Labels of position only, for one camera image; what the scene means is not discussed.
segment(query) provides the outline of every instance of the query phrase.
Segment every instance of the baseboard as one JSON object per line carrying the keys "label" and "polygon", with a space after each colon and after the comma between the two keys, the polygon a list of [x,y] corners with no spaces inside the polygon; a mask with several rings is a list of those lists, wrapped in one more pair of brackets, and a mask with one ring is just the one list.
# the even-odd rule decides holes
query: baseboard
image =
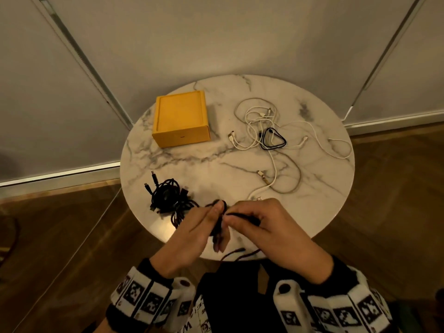
{"label": "baseboard", "polygon": [[120,178],[120,162],[0,183],[0,199]]}
{"label": "baseboard", "polygon": [[444,122],[444,111],[417,114],[408,117],[379,120],[368,123],[349,124],[345,128],[349,135],[367,134],[404,127]]}

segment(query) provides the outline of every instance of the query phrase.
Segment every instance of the marble tabletop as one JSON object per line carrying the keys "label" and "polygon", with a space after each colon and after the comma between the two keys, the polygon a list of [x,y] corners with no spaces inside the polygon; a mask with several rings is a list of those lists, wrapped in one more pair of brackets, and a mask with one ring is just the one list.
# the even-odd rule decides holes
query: marble tabletop
{"label": "marble tabletop", "polygon": [[[203,79],[171,92],[177,94],[204,90],[210,123],[211,141],[161,149],[151,136],[155,104],[136,122],[122,151],[120,179],[125,199],[140,223],[159,240],[166,242],[175,228],[170,217],[160,217],[150,210],[151,195],[144,183],[154,187],[153,170],[159,182],[174,178],[187,187],[199,205],[222,199],[228,205],[245,200],[249,193],[264,185],[256,173],[261,170],[269,180],[274,169],[268,152],[259,147],[247,151],[236,150],[227,135],[236,131],[236,139],[247,144],[245,124],[234,117],[235,106],[244,99],[259,97],[272,102],[279,111],[278,124],[305,120],[316,129],[326,150],[346,156],[350,141],[346,129],[336,114],[319,98],[300,87],[270,77],[256,75],[227,75]],[[242,116],[254,105],[264,101],[251,99],[238,108]],[[325,228],[343,206],[350,192],[354,176],[354,154],[347,159],[329,156],[318,145],[313,130],[306,123],[294,123],[279,132],[288,145],[296,145],[304,136],[303,147],[272,151],[278,176],[274,187],[289,194],[267,189],[262,199],[275,197],[296,222],[313,237]],[[256,250],[243,235],[230,229],[231,240],[225,253],[244,247],[246,252],[227,258],[234,260],[241,254]],[[220,260],[224,254],[215,253],[211,238],[201,257]],[[264,257],[262,252],[248,259]]]}

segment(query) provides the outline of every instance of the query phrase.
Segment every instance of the wooden floor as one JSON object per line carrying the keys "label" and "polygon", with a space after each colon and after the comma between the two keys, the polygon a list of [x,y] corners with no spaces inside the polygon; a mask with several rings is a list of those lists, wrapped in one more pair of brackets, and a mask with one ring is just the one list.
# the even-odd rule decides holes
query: wooden floor
{"label": "wooden floor", "polygon": [[[314,240],[361,269],[390,300],[433,298],[444,286],[444,125],[356,137],[353,144],[350,196]],[[80,333],[103,318],[125,273],[162,245],[119,188],[110,182],[0,201],[0,214],[15,216],[22,228],[0,267],[0,333],[14,330],[115,197],[16,332]],[[182,275],[197,283],[217,266],[198,260]]]}

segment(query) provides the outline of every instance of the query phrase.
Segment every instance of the gray wall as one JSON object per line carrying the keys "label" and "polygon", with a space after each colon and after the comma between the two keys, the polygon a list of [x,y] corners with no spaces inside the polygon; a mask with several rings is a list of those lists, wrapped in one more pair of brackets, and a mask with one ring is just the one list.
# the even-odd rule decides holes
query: gray wall
{"label": "gray wall", "polygon": [[444,110],[444,0],[425,0],[347,123]]}
{"label": "gray wall", "polygon": [[219,74],[295,83],[340,116],[414,0],[49,0],[136,120]]}
{"label": "gray wall", "polygon": [[31,0],[0,0],[0,182],[119,161],[128,130]]}

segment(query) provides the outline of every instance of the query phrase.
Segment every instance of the cardboard box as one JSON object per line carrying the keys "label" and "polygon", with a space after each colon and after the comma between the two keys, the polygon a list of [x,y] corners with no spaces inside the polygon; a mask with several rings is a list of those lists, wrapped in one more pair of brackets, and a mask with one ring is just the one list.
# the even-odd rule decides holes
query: cardboard box
{"label": "cardboard box", "polygon": [[211,140],[205,93],[157,97],[153,139],[161,148]]}

